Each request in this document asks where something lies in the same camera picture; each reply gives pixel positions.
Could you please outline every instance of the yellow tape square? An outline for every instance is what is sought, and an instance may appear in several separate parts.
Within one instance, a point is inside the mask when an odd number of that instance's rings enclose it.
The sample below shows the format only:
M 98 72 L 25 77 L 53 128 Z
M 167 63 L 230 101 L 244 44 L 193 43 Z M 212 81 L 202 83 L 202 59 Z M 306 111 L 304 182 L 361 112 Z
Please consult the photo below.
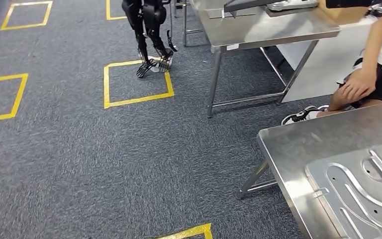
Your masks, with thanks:
M 44 17 L 42 23 L 28 24 L 28 25 L 21 25 L 21 26 L 7 26 L 8 22 L 9 22 L 9 18 L 11 17 L 11 14 L 14 11 L 14 8 L 16 6 L 31 6 L 31 5 L 39 5 L 39 4 L 47 4 L 45 17 Z M 8 13 L 6 14 L 5 20 L 3 20 L 3 23 L 2 23 L 2 26 L 0 27 L 0 30 L 4 31 L 4 30 L 15 30 L 15 29 L 29 28 L 29 27 L 35 27 L 35 26 L 44 26 L 47 24 L 47 20 L 49 19 L 50 8 L 52 8 L 52 1 L 35 1 L 35 2 L 12 3 L 11 6 L 9 7 Z
M 126 62 L 119 62 L 119 63 L 111 63 L 104 67 L 103 69 L 103 108 L 107 109 L 109 107 L 114 106 L 122 106 L 122 105 L 128 105 L 132 103 L 138 103 L 138 102 L 144 102 L 144 101 L 151 101 L 156 99 L 162 99 L 174 96 L 174 89 L 172 87 L 171 82 L 171 75 L 169 74 L 169 71 L 165 72 L 165 81 L 167 86 L 167 92 L 158 94 L 158 95 L 152 95 L 152 96 L 145 96 L 141 98 L 135 98 L 135 99 L 129 99 L 129 100 L 123 100 L 123 101 L 117 101 L 117 102 L 110 102 L 109 98 L 109 68 L 110 67 L 117 67 L 117 66 L 128 66 L 128 65 L 134 65 L 134 64 L 141 64 L 141 60 L 137 61 L 126 61 Z
M 126 16 L 110 16 L 110 0 L 106 0 L 106 19 L 107 20 L 120 20 L 126 19 Z
M 14 105 L 12 106 L 12 110 L 9 114 L 0 115 L 0 120 L 13 118 L 17 114 L 18 107 L 21 102 L 22 93 L 24 92 L 25 83 L 27 82 L 28 74 L 24 73 L 24 74 L 18 74 L 18 75 L 0 76 L 0 81 L 7 81 L 7 80 L 13 80 L 13 79 L 19 79 L 19 78 L 21 78 L 21 83 L 18 88 L 18 92 L 15 97 L 15 102 L 14 102 Z
M 213 235 L 211 234 L 211 223 L 207 223 L 204 225 L 196 226 L 190 229 L 187 229 L 180 233 L 175 233 L 167 237 L 159 238 L 159 239 L 184 239 L 193 237 L 196 235 L 203 234 L 205 239 L 213 239 Z

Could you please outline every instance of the person's hand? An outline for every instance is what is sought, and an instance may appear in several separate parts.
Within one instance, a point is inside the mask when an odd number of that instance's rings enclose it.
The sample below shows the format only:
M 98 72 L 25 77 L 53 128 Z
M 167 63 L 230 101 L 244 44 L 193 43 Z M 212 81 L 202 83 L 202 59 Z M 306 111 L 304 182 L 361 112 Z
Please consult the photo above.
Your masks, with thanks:
M 360 100 L 376 89 L 376 69 L 358 69 L 354 71 L 341 88 L 343 97 L 349 102 Z

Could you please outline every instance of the black shorts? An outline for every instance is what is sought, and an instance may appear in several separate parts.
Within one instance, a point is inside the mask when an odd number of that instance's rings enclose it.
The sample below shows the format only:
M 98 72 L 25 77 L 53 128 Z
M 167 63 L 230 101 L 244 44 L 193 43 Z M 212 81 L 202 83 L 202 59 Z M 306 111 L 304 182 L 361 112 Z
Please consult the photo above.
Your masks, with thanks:
M 363 61 L 362 58 L 358 59 L 354 66 L 357 66 Z M 368 96 L 360 99 L 359 101 L 355 101 L 351 103 L 351 106 L 354 108 L 359 108 L 361 105 L 363 105 L 368 100 L 379 100 L 382 101 L 382 65 L 377 64 L 377 79 L 376 79 L 376 89 L 369 94 Z

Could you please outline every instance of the sneaker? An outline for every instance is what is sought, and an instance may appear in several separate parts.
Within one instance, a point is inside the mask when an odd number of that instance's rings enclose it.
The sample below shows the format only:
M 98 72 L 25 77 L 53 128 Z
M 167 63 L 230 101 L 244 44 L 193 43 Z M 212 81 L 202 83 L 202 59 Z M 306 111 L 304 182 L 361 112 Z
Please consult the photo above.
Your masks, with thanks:
M 308 120 L 307 116 L 312 111 L 319 111 L 315 106 L 308 106 L 301 112 L 288 115 L 282 120 L 282 125 Z
M 283 11 L 291 9 L 316 7 L 318 0 L 285 0 L 267 4 L 267 7 L 272 11 Z
M 318 108 L 318 111 L 327 111 L 328 108 L 329 108 L 329 105 L 323 105 Z

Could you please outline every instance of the black robot leg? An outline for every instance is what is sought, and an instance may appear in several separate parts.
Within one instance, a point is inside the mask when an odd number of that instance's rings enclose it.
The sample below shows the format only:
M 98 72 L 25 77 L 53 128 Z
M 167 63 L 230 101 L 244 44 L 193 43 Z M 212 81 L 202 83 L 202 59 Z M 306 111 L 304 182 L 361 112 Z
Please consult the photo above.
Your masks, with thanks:
M 144 0 L 143 18 L 147 35 L 153 42 L 153 46 L 160 56 L 159 69 L 166 72 L 169 69 L 173 51 L 166 49 L 160 38 L 160 25 L 166 20 L 166 9 L 160 0 Z
M 129 24 L 135 32 L 135 38 L 138 43 L 138 53 L 140 54 L 140 58 L 143 62 L 137 70 L 137 76 L 142 78 L 150 70 L 150 68 L 157 65 L 157 62 L 153 59 L 149 59 L 147 53 L 146 37 L 144 36 L 143 28 L 143 16 L 140 13 L 140 10 L 142 9 L 141 0 L 123 0 L 122 9 L 128 18 Z

